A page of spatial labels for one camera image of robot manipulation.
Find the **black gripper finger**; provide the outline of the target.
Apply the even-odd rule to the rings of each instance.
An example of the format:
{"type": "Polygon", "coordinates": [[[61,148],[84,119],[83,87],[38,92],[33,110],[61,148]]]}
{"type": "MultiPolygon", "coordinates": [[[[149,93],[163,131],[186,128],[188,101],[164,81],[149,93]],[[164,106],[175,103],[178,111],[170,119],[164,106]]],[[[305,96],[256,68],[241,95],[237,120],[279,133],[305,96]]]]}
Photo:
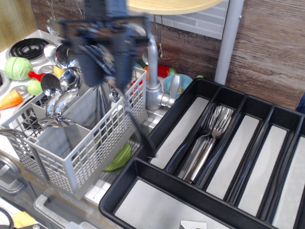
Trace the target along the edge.
{"type": "Polygon", "coordinates": [[[88,86],[97,86],[104,82],[104,71],[98,63],[84,50],[88,44],[82,37],[72,38],[72,50],[79,62],[84,80],[88,86]]]}
{"type": "Polygon", "coordinates": [[[125,90],[132,78],[136,55],[135,40],[135,34],[119,34],[112,38],[115,84],[120,91],[125,90]]]}

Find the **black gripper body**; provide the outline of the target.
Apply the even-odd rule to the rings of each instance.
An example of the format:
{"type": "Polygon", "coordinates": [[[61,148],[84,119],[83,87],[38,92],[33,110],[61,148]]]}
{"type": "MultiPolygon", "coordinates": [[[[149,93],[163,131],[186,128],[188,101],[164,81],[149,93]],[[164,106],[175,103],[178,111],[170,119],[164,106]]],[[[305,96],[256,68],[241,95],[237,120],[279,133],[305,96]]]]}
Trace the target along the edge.
{"type": "Polygon", "coordinates": [[[134,42],[134,46],[141,47],[149,44],[150,25],[145,14],[129,15],[126,1],[124,0],[85,0],[85,19],[61,20],[63,44],[69,47],[76,45],[76,38],[81,38],[80,43],[112,44],[114,38],[102,39],[92,35],[97,29],[109,29],[118,35],[126,35],[134,42]],[[88,23],[91,27],[79,27],[73,39],[68,38],[67,26],[69,24],[88,23]]]}

